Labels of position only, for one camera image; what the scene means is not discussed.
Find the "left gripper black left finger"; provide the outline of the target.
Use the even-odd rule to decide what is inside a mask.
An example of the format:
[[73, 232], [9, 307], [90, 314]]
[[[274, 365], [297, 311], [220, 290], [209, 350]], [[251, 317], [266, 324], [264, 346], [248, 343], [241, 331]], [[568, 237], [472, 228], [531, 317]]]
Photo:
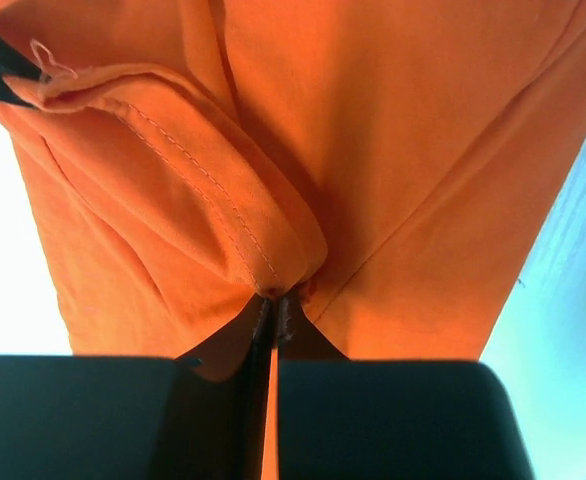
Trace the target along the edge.
[[0, 479], [257, 479], [272, 304], [177, 358], [0, 355]]

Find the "orange t-shirt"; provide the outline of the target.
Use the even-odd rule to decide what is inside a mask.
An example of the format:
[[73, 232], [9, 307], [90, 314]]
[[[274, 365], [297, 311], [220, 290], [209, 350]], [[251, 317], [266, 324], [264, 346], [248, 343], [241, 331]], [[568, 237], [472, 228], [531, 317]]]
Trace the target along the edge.
[[71, 356], [278, 302], [356, 361], [479, 358], [586, 136], [586, 1], [0, 1]]

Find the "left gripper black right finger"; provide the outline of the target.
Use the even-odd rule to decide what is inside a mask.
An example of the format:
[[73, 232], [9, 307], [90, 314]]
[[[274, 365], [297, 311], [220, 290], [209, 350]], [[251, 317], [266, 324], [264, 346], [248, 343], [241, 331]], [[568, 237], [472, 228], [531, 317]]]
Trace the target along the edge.
[[507, 392], [469, 361], [356, 361], [278, 302], [278, 469], [283, 479], [527, 479]]

